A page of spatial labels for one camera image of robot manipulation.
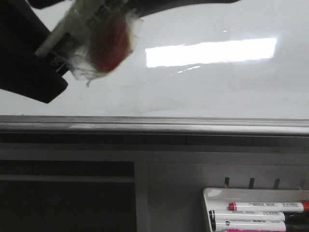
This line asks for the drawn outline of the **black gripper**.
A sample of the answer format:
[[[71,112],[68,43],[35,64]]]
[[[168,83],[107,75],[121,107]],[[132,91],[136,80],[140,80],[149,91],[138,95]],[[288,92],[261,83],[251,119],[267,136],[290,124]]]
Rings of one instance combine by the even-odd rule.
[[[40,102],[50,103],[68,86],[68,68],[60,57],[35,55],[50,31],[32,6],[44,8],[54,0],[2,0],[0,2],[0,88]]]

